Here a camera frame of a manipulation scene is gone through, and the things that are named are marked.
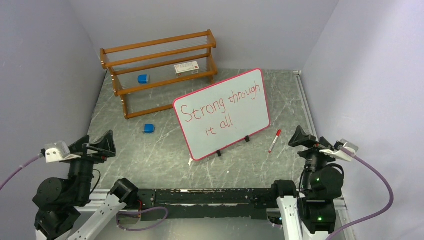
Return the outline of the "white red marker box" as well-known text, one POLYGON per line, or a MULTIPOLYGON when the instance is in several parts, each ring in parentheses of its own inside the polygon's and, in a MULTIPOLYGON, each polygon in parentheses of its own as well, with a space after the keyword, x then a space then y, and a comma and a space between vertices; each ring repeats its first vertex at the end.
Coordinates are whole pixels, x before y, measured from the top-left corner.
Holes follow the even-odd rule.
POLYGON ((174 70, 176 77, 180 78, 198 74, 200 67, 197 61, 191 61, 174 65, 174 70))

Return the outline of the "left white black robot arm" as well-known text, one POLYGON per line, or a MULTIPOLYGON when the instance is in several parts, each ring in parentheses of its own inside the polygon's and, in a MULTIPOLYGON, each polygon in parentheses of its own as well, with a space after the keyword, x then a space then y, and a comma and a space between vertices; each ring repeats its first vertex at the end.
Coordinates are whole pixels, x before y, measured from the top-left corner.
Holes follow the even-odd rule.
POLYGON ((45 145, 41 154, 46 162, 67 163, 69 172, 66 179, 44 180, 32 199, 38 207, 34 223, 38 240, 94 240, 120 210, 138 203, 139 189, 128 179, 119 179, 97 211, 83 226, 73 229, 81 215, 77 208, 91 202, 94 166, 115 157, 116 152, 112 130, 95 142, 86 135, 71 145, 64 141, 45 145))

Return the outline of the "blue eraser on table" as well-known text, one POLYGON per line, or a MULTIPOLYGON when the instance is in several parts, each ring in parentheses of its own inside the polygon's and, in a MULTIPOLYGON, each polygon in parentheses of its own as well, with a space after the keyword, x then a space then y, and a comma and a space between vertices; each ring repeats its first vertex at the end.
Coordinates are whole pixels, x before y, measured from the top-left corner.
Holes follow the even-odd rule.
POLYGON ((142 132, 144 134, 152 134, 152 133, 155 132, 155 129, 156 129, 156 127, 155 127, 154 124, 146 123, 143 126, 143 131, 142 132))

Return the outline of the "wooden three-tier shelf rack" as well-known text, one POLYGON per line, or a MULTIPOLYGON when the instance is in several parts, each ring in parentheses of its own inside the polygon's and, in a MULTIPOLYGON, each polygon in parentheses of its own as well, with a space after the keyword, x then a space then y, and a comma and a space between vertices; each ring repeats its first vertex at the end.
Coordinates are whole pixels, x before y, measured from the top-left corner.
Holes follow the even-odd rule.
POLYGON ((148 94, 163 94, 181 89, 188 81, 209 79, 218 74, 212 51, 217 41, 211 30, 180 36, 100 49, 103 69, 110 73, 113 94, 120 98, 125 119, 173 108, 173 98, 153 101, 148 94), (176 77, 174 65, 197 61, 199 73, 176 77), (150 76, 148 84, 139 84, 138 76, 150 76))

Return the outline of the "white red whiteboard marker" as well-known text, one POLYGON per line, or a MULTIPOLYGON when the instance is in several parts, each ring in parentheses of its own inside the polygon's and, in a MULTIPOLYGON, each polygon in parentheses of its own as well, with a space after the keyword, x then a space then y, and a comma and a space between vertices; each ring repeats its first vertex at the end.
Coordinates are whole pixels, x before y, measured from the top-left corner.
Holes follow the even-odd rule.
POLYGON ((277 141, 278 141, 278 139, 279 139, 279 137, 281 135, 281 132, 282 132, 282 129, 278 129, 277 130, 277 132, 275 134, 275 138, 273 139, 273 141, 272 141, 272 143, 271 143, 271 145, 270 145, 270 147, 268 149, 268 153, 269 154, 273 151, 273 149, 274 149, 274 147, 275 147, 275 145, 276 145, 276 143, 277 143, 277 141))

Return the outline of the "pink-framed whiteboard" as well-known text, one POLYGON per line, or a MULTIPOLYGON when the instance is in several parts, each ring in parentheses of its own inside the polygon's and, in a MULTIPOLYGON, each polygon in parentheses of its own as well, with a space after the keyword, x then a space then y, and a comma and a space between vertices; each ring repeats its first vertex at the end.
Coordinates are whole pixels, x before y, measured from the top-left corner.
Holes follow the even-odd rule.
POLYGON ((194 161, 241 142, 271 124, 260 68, 178 97, 172 105, 194 161))

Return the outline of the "blue eraser on shelf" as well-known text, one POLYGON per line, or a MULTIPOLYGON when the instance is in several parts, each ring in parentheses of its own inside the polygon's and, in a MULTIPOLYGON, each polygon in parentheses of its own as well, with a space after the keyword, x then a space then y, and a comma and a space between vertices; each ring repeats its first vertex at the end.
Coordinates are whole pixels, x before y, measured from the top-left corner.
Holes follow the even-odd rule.
POLYGON ((140 74, 137 77, 137 82, 141 85, 149 84, 150 83, 150 76, 148 74, 140 74))

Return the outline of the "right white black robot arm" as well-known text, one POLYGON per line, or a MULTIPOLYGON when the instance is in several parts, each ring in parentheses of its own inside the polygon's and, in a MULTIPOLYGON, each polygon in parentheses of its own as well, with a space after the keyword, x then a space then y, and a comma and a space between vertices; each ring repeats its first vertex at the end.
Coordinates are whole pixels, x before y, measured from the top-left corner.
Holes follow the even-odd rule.
POLYGON ((306 134, 300 125, 288 145, 305 148, 297 153, 305 160, 300 182, 276 180, 270 202, 278 207, 286 240, 324 240, 335 231, 334 200, 342 196, 344 169, 327 153, 334 146, 324 137, 306 134))

